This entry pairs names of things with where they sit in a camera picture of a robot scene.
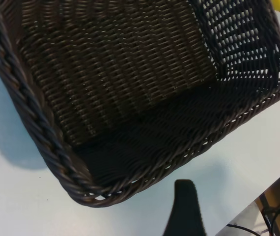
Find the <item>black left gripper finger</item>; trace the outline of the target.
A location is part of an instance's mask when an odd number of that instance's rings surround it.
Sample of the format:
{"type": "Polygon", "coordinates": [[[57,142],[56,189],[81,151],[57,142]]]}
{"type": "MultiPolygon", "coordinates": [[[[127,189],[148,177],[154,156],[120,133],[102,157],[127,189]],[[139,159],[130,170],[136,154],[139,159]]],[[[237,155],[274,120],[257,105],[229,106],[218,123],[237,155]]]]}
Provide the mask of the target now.
{"type": "Polygon", "coordinates": [[[165,236],[205,236],[197,191],[188,179],[176,180],[174,203],[164,231],[165,236]]]}

